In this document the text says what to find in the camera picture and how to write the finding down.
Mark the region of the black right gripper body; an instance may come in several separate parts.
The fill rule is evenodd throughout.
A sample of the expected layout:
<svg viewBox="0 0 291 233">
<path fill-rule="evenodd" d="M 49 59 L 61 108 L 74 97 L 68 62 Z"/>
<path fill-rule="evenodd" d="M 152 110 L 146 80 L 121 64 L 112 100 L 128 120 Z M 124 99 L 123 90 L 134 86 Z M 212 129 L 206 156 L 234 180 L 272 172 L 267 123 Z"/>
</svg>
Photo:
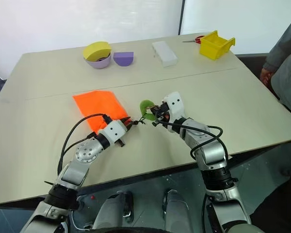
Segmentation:
<svg viewBox="0 0 291 233">
<path fill-rule="evenodd" d="M 169 122 L 169 120 L 170 120 L 169 107 L 168 107 L 168 104 L 166 102 L 164 102 L 160 105 L 160 110 L 158 110 L 158 112 L 159 112 L 159 116 L 160 116 L 159 121 Z"/>
</svg>

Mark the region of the person's bare hand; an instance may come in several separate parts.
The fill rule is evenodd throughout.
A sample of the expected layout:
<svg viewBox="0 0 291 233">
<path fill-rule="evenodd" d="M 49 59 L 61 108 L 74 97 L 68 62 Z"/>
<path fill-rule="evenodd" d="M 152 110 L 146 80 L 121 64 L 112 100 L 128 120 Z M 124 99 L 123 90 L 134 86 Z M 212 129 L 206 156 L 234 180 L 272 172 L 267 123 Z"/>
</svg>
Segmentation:
<svg viewBox="0 0 291 233">
<path fill-rule="evenodd" d="M 259 79 L 265 86 L 267 86 L 273 74 L 273 72 L 262 68 Z"/>
</svg>

